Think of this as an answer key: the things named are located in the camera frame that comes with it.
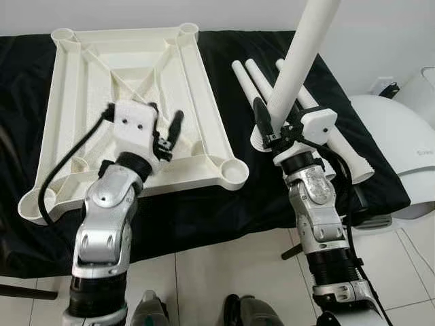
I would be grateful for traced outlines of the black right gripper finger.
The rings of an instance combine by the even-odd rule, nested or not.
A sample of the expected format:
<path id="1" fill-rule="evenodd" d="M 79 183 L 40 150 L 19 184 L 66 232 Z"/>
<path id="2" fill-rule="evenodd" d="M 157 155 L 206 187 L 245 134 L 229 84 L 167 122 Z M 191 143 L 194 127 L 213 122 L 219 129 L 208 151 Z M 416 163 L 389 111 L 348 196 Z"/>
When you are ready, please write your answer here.
<path id="1" fill-rule="evenodd" d="M 271 125 L 271 115 L 266 103 L 261 97 L 253 99 L 253 112 L 255 123 L 262 137 L 269 137 L 273 134 L 273 125 Z"/>

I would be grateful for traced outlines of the white plastic table leg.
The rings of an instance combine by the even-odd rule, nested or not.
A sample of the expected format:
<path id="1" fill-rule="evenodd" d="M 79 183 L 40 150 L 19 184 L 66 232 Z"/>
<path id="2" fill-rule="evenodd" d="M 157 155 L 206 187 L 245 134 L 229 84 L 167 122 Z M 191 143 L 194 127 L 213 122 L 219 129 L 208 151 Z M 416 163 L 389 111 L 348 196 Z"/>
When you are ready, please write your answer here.
<path id="1" fill-rule="evenodd" d="M 277 59 L 275 62 L 279 72 L 282 71 L 283 62 L 285 62 L 285 59 L 282 58 Z M 308 91 L 305 85 L 302 85 L 302 88 L 299 90 L 298 99 L 301 100 L 302 106 L 305 108 L 318 105 L 317 100 L 314 99 L 313 95 L 311 95 L 310 91 Z M 327 145 L 330 149 L 336 152 L 336 154 L 341 156 L 342 159 L 344 159 L 345 164 L 348 165 L 350 179 L 353 184 L 356 185 L 358 183 L 364 182 L 374 175 L 372 166 L 369 164 L 366 158 L 358 155 L 358 152 L 352 148 L 351 144 L 345 139 L 338 127 L 335 127 L 332 129 L 332 131 L 330 131 Z"/>
<path id="2" fill-rule="evenodd" d="M 242 87 L 247 102 L 253 107 L 255 100 L 259 98 L 259 91 L 257 87 L 255 87 L 255 84 L 251 80 L 251 77 L 247 73 L 245 67 L 243 67 L 242 62 L 232 61 L 231 69 L 236 75 L 236 79 L 239 82 L 239 85 Z"/>
<path id="3" fill-rule="evenodd" d="M 253 59 L 247 59 L 245 61 L 245 67 L 263 99 L 267 99 L 267 97 L 273 93 L 273 85 L 267 80 L 263 71 L 259 69 L 257 63 Z"/>
<path id="4" fill-rule="evenodd" d="M 273 85 L 273 93 L 267 99 L 260 96 L 271 115 L 273 131 L 278 131 L 291 113 L 292 105 L 311 70 L 340 2 L 341 0 L 307 0 L 282 71 Z M 261 152 L 268 150 L 258 128 L 252 132 L 249 142 Z"/>

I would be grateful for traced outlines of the white plastic table top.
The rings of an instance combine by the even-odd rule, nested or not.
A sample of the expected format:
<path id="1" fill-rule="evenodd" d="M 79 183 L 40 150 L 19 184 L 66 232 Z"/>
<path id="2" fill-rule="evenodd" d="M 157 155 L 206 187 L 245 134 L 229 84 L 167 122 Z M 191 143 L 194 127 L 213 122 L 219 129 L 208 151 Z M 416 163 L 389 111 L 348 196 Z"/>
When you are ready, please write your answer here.
<path id="1" fill-rule="evenodd" d="M 158 106 L 156 130 L 166 134 L 184 113 L 168 164 L 144 183 L 144 196 L 218 185 L 231 192 L 249 169 L 234 156 L 200 55 L 198 25 L 137 30 L 52 32 L 52 86 L 35 184 L 18 203 L 26 221 L 43 225 L 39 190 L 47 174 L 93 127 L 108 103 L 134 100 Z"/>

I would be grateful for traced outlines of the black padded bed cover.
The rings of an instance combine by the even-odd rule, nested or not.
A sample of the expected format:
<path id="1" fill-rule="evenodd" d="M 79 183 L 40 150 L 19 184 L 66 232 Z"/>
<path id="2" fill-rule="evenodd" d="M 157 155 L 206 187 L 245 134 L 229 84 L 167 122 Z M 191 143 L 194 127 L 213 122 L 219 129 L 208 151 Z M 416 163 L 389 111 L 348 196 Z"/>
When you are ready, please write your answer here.
<path id="1" fill-rule="evenodd" d="M 295 226 L 280 168 L 249 143 L 254 125 L 251 107 L 230 68 L 232 61 L 252 58 L 274 81 L 274 63 L 286 55 L 292 38 L 291 31 L 198 34 L 231 149 L 245 162 L 249 176 L 235 192 L 220 186 L 197 187 L 140 199 L 133 221 L 133 263 Z M 9 137 L 8 145 L 0 144 L 0 276 L 43 278 L 71 273 L 65 243 L 83 220 L 81 209 L 63 214 L 53 230 L 18 214 L 20 199 L 35 184 L 55 53 L 47 34 L 0 37 L 0 130 Z M 336 127 L 373 167 L 374 175 L 358 184 L 352 209 L 366 207 L 370 214 L 382 215 L 407 207 L 410 199 L 400 178 L 323 58 L 315 59 L 304 84 L 320 105 L 336 112 Z"/>

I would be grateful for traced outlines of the black metal bed leg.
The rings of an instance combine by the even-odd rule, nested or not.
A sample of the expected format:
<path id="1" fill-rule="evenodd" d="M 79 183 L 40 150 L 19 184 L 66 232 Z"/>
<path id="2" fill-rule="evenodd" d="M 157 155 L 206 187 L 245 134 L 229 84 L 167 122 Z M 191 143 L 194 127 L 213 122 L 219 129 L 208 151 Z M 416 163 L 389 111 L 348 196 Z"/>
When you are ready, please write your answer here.
<path id="1" fill-rule="evenodd" d="M 287 249 L 287 251 L 283 252 L 280 255 L 281 260 L 288 260 L 291 259 L 293 257 L 296 257 L 297 255 L 304 253 L 304 249 L 302 248 L 301 243 L 298 243 L 294 246 L 292 246 L 292 248 Z"/>
<path id="2" fill-rule="evenodd" d="M 35 300 L 56 300 L 57 292 L 40 291 L 40 289 L 18 287 L 12 285 L 0 285 L 0 296 L 9 296 L 9 297 L 35 299 Z"/>

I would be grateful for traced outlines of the white dome appliance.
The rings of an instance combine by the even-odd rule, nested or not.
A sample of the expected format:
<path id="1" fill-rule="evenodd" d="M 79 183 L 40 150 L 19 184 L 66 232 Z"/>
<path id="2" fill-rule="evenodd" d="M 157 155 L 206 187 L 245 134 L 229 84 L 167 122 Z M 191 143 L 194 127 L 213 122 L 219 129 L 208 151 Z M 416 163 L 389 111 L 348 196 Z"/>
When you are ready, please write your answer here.
<path id="1" fill-rule="evenodd" d="M 435 201 L 435 132 L 414 111 L 382 96 L 350 97 L 392 170 L 401 180 L 410 204 L 389 215 L 414 221 L 431 213 Z"/>

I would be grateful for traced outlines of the grey left robot foot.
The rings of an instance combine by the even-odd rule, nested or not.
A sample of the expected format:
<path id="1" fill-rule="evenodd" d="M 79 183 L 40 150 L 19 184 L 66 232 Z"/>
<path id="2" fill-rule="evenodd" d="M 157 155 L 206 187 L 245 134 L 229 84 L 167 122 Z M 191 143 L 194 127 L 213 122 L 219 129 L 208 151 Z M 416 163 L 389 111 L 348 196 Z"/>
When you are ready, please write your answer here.
<path id="1" fill-rule="evenodd" d="M 171 326 L 166 304 L 155 291 L 144 291 L 131 317 L 130 326 Z"/>

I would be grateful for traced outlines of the grey robot foot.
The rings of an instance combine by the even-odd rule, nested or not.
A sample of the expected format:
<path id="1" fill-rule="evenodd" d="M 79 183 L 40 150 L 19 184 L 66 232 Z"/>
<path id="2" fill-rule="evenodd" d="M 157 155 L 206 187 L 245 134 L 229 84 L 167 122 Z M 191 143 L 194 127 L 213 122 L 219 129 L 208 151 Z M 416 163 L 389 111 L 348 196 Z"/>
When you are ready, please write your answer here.
<path id="1" fill-rule="evenodd" d="M 220 326 L 285 326 L 276 310 L 252 295 L 230 294 L 224 299 Z"/>
<path id="2" fill-rule="evenodd" d="M 155 291 L 144 291 L 131 317 L 130 326 L 171 326 L 166 304 Z"/>

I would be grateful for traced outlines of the grey right robot foot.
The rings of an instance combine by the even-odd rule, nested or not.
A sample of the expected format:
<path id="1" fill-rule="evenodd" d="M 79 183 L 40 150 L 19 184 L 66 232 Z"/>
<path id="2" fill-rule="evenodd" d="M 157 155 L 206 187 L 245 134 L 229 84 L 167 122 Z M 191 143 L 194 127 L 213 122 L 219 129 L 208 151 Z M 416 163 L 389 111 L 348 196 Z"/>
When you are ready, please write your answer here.
<path id="1" fill-rule="evenodd" d="M 220 326 L 285 326 L 276 310 L 252 295 L 230 294 L 224 299 Z"/>

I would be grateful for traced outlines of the wall socket black plug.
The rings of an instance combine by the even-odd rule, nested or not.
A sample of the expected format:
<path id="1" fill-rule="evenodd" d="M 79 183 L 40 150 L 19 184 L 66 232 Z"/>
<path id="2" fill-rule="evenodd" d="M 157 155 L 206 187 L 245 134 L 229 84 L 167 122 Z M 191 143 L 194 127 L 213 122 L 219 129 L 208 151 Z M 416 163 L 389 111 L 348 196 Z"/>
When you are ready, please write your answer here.
<path id="1" fill-rule="evenodd" d="M 394 77 L 378 77 L 370 87 L 370 95 L 377 95 L 385 98 L 394 98 L 400 91 L 400 85 Z"/>

